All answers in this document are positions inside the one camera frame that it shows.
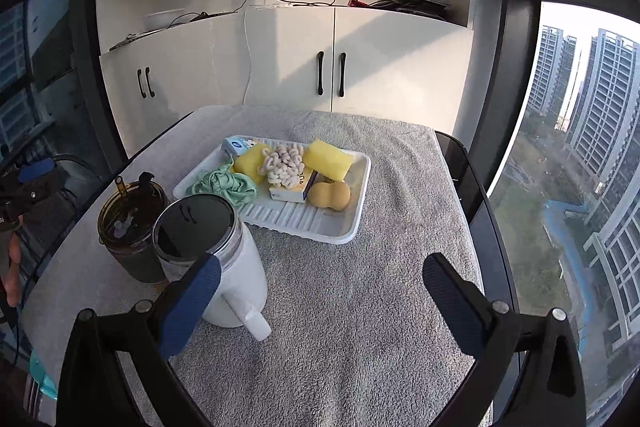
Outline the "person's hand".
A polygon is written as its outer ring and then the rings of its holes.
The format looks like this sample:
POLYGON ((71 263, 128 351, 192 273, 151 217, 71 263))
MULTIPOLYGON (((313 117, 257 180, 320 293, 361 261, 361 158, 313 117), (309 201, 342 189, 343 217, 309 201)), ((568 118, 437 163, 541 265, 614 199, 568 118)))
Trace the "person's hand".
POLYGON ((15 308, 21 298, 21 247, 17 229, 1 233, 1 282, 6 292, 6 302, 15 308))

